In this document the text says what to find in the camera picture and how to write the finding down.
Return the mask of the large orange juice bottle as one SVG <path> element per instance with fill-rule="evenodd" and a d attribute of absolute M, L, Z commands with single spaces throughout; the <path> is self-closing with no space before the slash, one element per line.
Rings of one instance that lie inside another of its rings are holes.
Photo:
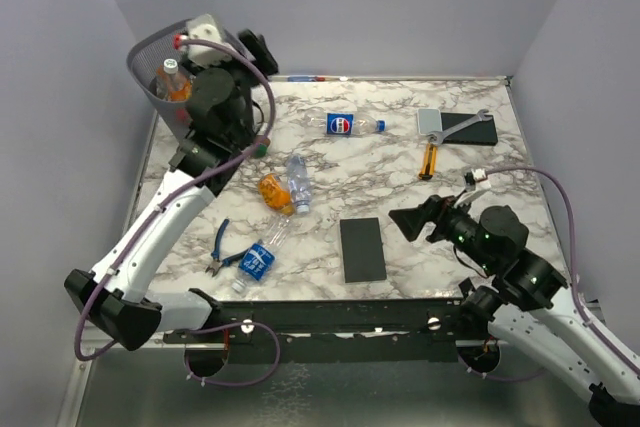
<path fill-rule="evenodd" d="M 163 61 L 156 71 L 156 96 L 169 102 L 186 102 L 191 96 L 192 83 L 172 58 Z"/>

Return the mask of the blue label bottle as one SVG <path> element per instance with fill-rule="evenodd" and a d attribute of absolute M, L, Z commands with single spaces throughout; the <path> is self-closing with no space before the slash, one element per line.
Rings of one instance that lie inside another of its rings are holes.
<path fill-rule="evenodd" d="M 241 258 L 232 289 L 243 294 L 250 285 L 260 283 L 276 263 L 292 228 L 292 218 L 277 217 Z"/>

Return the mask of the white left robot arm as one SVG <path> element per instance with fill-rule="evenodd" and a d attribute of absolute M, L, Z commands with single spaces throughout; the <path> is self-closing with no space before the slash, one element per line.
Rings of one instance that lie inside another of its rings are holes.
<path fill-rule="evenodd" d="M 213 297 L 197 288 L 153 293 L 149 286 L 185 229 L 273 128 L 276 103 L 268 79 L 278 63 L 262 35 L 245 29 L 238 40 L 241 49 L 185 30 L 174 41 L 183 53 L 180 66 L 195 76 L 186 102 L 191 122 L 143 213 L 90 270 L 75 269 L 65 279 L 80 313 L 74 336 L 80 360 L 88 357 L 82 351 L 87 322 L 129 351 L 156 333 L 188 330 L 206 342 L 220 332 Z"/>

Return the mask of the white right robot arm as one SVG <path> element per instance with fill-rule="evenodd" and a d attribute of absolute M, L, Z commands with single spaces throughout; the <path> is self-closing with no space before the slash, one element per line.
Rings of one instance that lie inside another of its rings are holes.
<path fill-rule="evenodd" d="M 585 400 L 599 425 L 638 425 L 638 355 L 608 329 L 594 331 L 599 319 L 581 314 L 564 275 L 527 248 L 529 230 L 510 207 L 488 207 L 479 218 L 468 211 L 433 195 L 389 213 L 408 241 L 433 224 L 428 242 L 450 242 L 490 278 L 464 300 L 461 330 L 472 338 L 488 332 L 520 350 Z"/>

